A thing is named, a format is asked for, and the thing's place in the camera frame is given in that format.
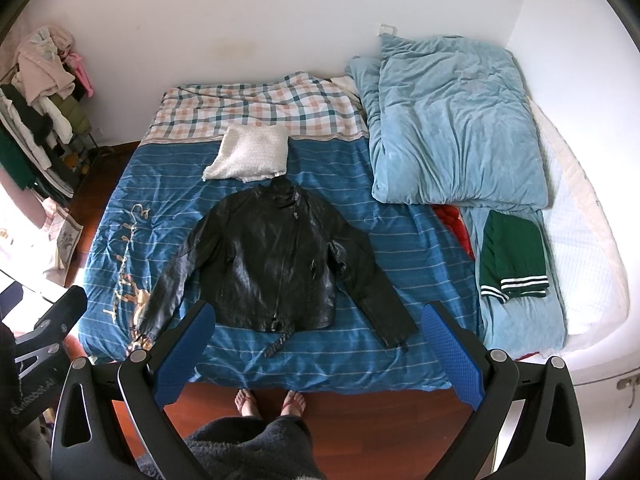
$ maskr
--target black leather jacket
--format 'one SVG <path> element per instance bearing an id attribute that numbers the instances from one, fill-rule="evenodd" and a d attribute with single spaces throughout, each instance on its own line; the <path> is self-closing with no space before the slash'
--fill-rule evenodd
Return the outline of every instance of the black leather jacket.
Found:
<path id="1" fill-rule="evenodd" d="M 332 325 L 336 271 L 388 348 L 417 331 L 367 234 L 283 176 L 227 196 L 197 223 L 134 313 L 130 349 L 158 338 L 195 269 L 217 323 L 281 332 L 281 344 L 294 332 Z"/>

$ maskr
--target green garment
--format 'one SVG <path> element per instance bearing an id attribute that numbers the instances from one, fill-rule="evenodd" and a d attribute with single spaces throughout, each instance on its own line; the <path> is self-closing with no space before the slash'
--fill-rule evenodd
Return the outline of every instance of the green garment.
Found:
<path id="1" fill-rule="evenodd" d="M 22 150 L 18 147 L 0 122 L 0 166 L 9 174 L 20 189 L 31 187 L 36 181 L 36 175 L 31 170 Z"/>
<path id="2" fill-rule="evenodd" d="M 480 253 L 480 294 L 501 303 L 519 296 L 546 296 L 545 250 L 537 226 L 524 218 L 491 211 Z"/>
<path id="3" fill-rule="evenodd" d="M 73 96 L 70 95 L 66 99 L 63 99 L 60 95 L 53 94 L 49 96 L 49 99 L 58 107 L 60 113 L 66 117 L 66 120 L 69 121 L 73 133 L 82 136 L 91 131 L 89 118 Z"/>

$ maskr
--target blue gripper pad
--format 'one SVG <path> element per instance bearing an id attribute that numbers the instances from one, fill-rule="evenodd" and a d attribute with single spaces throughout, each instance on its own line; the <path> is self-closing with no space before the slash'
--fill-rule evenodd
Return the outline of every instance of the blue gripper pad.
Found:
<path id="1" fill-rule="evenodd" d="M 482 372 L 430 304 L 422 309 L 422 334 L 460 401 L 477 410 L 484 398 Z"/>
<path id="2" fill-rule="evenodd" d="M 216 313 L 207 303 L 169 350 L 154 375 L 154 399 L 160 408 L 178 400 L 215 327 Z"/>

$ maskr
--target wooden floor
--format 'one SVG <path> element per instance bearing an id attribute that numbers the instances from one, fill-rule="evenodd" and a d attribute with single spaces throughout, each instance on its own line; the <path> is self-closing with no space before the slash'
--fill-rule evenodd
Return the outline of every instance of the wooden floor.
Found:
<path id="1" fill-rule="evenodd" d="M 67 283 L 84 266 L 108 199 L 128 163 L 135 143 L 99 157 L 76 193 L 70 211 L 84 226 Z M 166 408 L 178 432 L 186 436 L 220 416 L 236 415 L 236 390 L 209 383 L 188 384 L 178 402 Z M 265 418 L 280 411 L 284 391 L 258 390 Z M 314 453 L 331 480 L 418 480 L 431 470 L 470 415 L 452 390 L 382 392 L 358 396 L 306 394 L 305 420 Z M 116 402 L 134 455 L 143 452 L 121 402 Z"/>

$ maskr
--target red fabric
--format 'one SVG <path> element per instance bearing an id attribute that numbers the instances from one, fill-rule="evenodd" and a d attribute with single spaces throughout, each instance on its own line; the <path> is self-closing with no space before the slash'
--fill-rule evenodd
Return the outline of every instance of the red fabric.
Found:
<path id="1" fill-rule="evenodd" d="M 472 260 L 475 260 L 471 241 L 469 241 L 469 233 L 466 231 L 465 223 L 460 218 L 460 211 L 452 205 L 431 205 L 440 221 L 447 226 L 447 229 L 460 242 L 460 245 Z"/>

